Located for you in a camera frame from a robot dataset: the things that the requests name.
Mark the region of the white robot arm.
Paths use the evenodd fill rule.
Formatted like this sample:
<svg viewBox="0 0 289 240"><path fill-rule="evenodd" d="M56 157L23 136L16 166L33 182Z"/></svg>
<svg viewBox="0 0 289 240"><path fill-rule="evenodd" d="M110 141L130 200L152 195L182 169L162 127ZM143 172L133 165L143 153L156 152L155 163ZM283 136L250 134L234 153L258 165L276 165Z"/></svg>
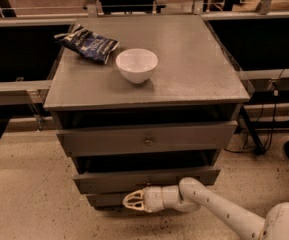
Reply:
<svg viewBox="0 0 289 240"><path fill-rule="evenodd" d="M148 213L165 209L191 212L204 206L243 240L289 240L289 202L275 205L262 218L191 177L181 179L178 185L149 186L134 191L123 199L123 205Z"/></svg>

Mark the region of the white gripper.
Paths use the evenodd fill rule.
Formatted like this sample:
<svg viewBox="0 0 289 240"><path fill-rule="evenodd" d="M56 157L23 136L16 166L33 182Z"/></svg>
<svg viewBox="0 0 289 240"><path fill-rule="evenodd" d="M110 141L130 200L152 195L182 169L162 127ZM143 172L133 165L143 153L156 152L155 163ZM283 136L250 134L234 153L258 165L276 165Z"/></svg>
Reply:
<svg viewBox="0 0 289 240"><path fill-rule="evenodd" d="M134 191L124 197L123 206L136 211L146 211L149 213L164 210L162 188L151 186L144 190Z"/></svg>

